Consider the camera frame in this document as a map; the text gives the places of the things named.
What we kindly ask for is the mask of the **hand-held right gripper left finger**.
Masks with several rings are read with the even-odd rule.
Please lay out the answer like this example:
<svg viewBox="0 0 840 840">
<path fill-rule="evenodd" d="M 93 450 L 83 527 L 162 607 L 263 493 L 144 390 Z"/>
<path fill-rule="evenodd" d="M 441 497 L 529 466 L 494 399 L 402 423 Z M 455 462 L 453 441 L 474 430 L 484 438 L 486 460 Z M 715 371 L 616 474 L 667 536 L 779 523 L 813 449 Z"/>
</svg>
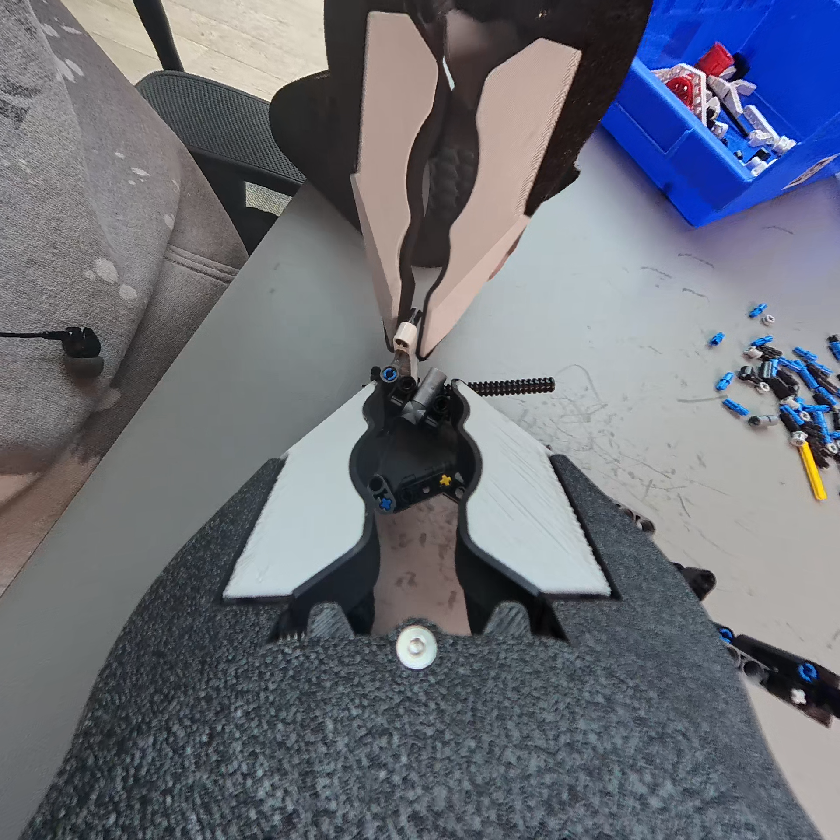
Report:
<svg viewBox="0 0 840 840">
<path fill-rule="evenodd" d="M 299 595 L 362 539 L 365 504 L 350 476 L 350 457 L 368 430 L 363 408 L 374 391 L 366 385 L 285 453 L 225 600 Z"/>
</svg>

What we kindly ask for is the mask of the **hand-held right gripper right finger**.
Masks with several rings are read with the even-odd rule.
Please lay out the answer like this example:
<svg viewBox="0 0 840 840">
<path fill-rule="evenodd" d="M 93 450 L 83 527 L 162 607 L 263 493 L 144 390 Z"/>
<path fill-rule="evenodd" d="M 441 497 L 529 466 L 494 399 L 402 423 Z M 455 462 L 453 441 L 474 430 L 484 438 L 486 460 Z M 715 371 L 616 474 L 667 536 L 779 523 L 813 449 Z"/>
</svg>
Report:
<svg viewBox="0 0 840 840">
<path fill-rule="evenodd" d="M 465 527 L 478 553 L 531 595 L 610 596 L 549 450 L 462 381 L 454 391 L 477 456 Z"/>
</svg>

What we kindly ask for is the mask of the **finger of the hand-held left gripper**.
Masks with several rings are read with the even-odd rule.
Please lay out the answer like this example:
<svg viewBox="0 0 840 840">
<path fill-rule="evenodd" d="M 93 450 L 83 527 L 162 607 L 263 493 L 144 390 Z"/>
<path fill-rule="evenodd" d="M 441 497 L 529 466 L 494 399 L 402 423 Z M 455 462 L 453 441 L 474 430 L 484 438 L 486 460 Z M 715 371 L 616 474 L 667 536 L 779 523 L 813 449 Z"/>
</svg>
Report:
<svg viewBox="0 0 840 840">
<path fill-rule="evenodd" d="M 487 76 L 476 110 L 476 179 L 449 229 L 447 265 L 427 295 L 422 359 L 451 332 L 529 224 L 529 195 L 581 57 L 578 49 L 539 38 Z"/>
<path fill-rule="evenodd" d="M 438 65 L 407 14 L 372 11 L 366 25 L 359 154 L 350 176 L 386 341 L 403 294 L 401 253 L 413 211 L 406 178 L 433 110 Z"/>
</svg>

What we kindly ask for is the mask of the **grey toy chassis assembly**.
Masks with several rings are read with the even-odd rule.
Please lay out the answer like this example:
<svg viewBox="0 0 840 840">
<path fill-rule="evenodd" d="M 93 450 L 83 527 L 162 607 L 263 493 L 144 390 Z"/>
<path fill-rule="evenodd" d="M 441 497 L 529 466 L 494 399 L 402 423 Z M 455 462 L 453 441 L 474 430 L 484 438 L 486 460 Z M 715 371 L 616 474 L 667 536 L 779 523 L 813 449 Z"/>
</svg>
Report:
<svg viewBox="0 0 840 840">
<path fill-rule="evenodd" d="M 465 407 L 448 385 L 435 385 L 429 404 L 417 403 L 423 418 L 411 422 L 404 414 L 413 407 L 416 387 L 404 376 L 376 384 L 364 415 L 373 426 L 363 436 L 351 459 L 351 475 L 373 509 L 386 514 L 404 511 L 427 499 L 446 496 L 458 503 L 456 571 L 464 591 L 470 627 L 476 639 L 456 639 L 443 644 L 444 658 L 430 676 L 450 674 L 458 692 L 458 707 L 468 700 L 481 700 L 477 713 L 482 725 L 502 719 L 518 719 L 531 730 L 582 732 L 641 722 L 675 722 L 687 702 L 698 700 L 699 709 L 689 713 L 689 723 L 698 723 L 700 713 L 723 710 L 729 717 L 731 700 L 721 691 L 734 687 L 734 678 L 722 658 L 704 640 L 700 649 L 684 657 L 677 643 L 689 641 L 686 623 L 667 613 L 654 616 L 654 606 L 680 607 L 688 611 L 689 623 L 700 623 L 698 607 L 688 606 L 687 591 L 698 600 L 713 589 L 715 577 L 708 570 L 687 568 L 659 559 L 648 538 L 631 538 L 634 527 L 652 533 L 653 525 L 617 502 L 605 498 L 561 458 L 549 452 L 553 468 L 579 519 L 584 535 L 611 586 L 608 597 L 531 595 L 481 556 L 466 536 L 466 499 L 477 474 L 476 453 L 462 435 Z M 667 565 L 674 572 L 654 583 L 665 585 L 650 605 L 644 605 L 635 627 L 613 636 L 597 637 L 594 629 L 582 631 L 572 644 L 554 607 L 622 607 L 619 581 L 626 584 L 631 572 L 649 575 Z"/>
</svg>

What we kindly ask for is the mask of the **blue plastic bin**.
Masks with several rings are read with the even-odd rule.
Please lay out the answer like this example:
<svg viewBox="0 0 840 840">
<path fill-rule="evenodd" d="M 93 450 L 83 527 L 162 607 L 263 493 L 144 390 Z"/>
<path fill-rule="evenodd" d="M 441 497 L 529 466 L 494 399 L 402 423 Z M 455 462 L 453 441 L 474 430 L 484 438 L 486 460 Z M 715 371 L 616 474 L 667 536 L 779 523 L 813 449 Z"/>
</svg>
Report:
<svg viewBox="0 0 840 840">
<path fill-rule="evenodd" d="M 839 3 L 654 2 L 602 123 L 694 227 L 838 175 Z"/>
</svg>

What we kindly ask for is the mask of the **black office chair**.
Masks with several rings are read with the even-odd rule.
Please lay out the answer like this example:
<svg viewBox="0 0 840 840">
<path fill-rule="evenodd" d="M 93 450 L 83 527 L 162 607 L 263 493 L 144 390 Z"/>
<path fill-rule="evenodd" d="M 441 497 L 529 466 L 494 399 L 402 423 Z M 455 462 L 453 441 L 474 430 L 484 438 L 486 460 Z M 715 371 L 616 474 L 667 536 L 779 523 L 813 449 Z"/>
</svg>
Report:
<svg viewBox="0 0 840 840">
<path fill-rule="evenodd" d="M 263 101 L 219 82 L 164 64 L 141 80 L 138 90 L 190 151 L 243 239 L 249 252 L 264 237 L 270 215 L 248 209 L 245 183 L 293 195 L 311 183 L 355 228 L 361 222 L 331 193 L 333 167 L 326 162 L 324 76 L 303 77 Z M 446 84 L 439 80 L 433 110 L 415 140 L 406 185 L 414 211 L 401 258 L 410 266 L 441 267 L 448 256 L 448 227 L 442 216 L 428 216 L 428 164 L 447 108 Z"/>
</svg>

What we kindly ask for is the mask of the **pile of small toy pins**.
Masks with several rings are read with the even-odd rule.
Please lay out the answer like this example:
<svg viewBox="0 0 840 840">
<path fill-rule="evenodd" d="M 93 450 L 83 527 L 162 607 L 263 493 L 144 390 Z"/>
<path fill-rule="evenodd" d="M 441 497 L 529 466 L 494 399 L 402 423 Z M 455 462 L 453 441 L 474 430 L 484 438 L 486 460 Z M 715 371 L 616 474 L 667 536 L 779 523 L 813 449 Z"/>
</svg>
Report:
<svg viewBox="0 0 840 840">
<path fill-rule="evenodd" d="M 838 498 L 838 308 L 806 319 L 775 301 L 754 301 L 735 319 L 703 326 L 710 395 L 754 436 L 794 452 L 809 496 Z"/>
</svg>

